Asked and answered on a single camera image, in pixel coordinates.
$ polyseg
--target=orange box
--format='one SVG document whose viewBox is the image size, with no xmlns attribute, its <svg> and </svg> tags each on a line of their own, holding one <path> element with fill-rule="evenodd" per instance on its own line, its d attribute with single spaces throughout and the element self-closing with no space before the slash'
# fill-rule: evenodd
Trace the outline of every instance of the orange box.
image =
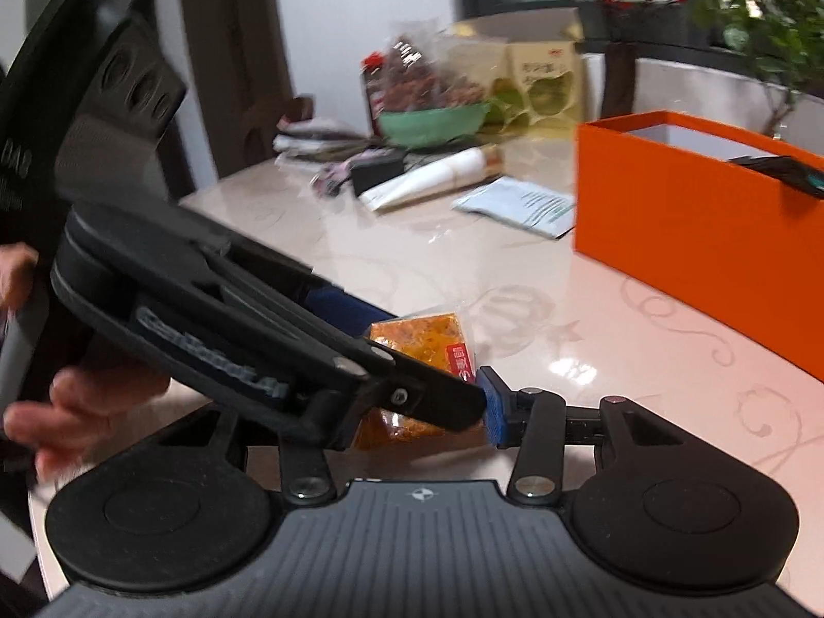
<svg viewBox="0 0 824 618">
<path fill-rule="evenodd" d="M 727 160 L 824 159 L 652 112 L 578 127 L 575 249 L 824 380 L 824 200 Z"/>
</svg>

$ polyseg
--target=yellow fruit box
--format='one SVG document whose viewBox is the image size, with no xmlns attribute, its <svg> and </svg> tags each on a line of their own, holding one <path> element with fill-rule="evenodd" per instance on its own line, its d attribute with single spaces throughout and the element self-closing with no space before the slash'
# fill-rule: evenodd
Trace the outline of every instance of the yellow fruit box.
<svg viewBox="0 0 824 618">
<path fill-rule="evenodd" d="M 490 105 L 483 132 L 572 138 L 584 118 L 584 67 L 578 9 L 496 13 L 460 21 L 461 38 L 500 45 L 500 75 L 486 86 Z"/>
</svg>

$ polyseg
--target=white table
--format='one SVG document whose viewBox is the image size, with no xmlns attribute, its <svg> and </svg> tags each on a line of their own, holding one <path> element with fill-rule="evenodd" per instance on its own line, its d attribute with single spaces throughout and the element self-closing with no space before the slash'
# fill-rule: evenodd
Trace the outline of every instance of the white table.
<svg viewBox="0 0 824 618">
<path fill-rule="evenodd" d="M 570 142 L 513 142 L 508 172 L 556 190 L 574 188 Z M 458 309 L 479 364 L 514 389 L 538 386 L 570 404 L 596 406 L 623 394 L 769 474 L 801 514 L 798 542 L 781 584 L 824 613 L 824 384 L 742 335 L 656 290 L 573 253 L 571 235 L 552 242 L 450 210 L 440 197 L 374 216 L 348 194 L 318 199 L 310 175 L 262 164 L 186 204 L 311 264 L 350 293 L 398 315 Z M 203 402 L 183 386 L 134 412 L 114 447 Z M 438 438 L 390 452 L 331 457 L 337 481 L 496 478 L 506 484 L 512 453 L 477 437 Z M 567 487 L 592 474 L 592 452 L 568 449 Z M 271 453 L 250 473 L 276 487 Z M 43 528 L 48 488 L 30 500 L 50 594 L 64 587 Z"/>
</svg>

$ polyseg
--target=human hand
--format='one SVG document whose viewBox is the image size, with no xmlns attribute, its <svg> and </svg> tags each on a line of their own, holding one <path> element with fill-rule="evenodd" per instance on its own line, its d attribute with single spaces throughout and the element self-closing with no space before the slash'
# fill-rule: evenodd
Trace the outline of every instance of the human hand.
<svg viewBox="0 0 824 618">
<path fill-rule="evenodd" d="M 31 291 L 37 253 L 26 245 L 0 246 L 0 313 L 14 313 Z M 11 404 L 3 432 L 36 448 L 38 477 L 47 479 L 79 464 L 85 453 L 116 429 L 139 404 L 162 394 L 169 378 L 132 356 L 106 346 L 79 367 L 65 367 L 52 381 L 50 403 Z"/>
</svg>

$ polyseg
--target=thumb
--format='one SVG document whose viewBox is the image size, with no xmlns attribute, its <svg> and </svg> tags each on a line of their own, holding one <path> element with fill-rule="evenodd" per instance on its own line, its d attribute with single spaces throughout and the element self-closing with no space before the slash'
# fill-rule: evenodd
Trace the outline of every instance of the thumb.
<svg viewBox="0 0 824 618">
<path fill-rule="evenodd" d="M 0 309 L 16 311 L 26 302 L 37 252 L 25 244 L 0 246 Z"/>
</svg>

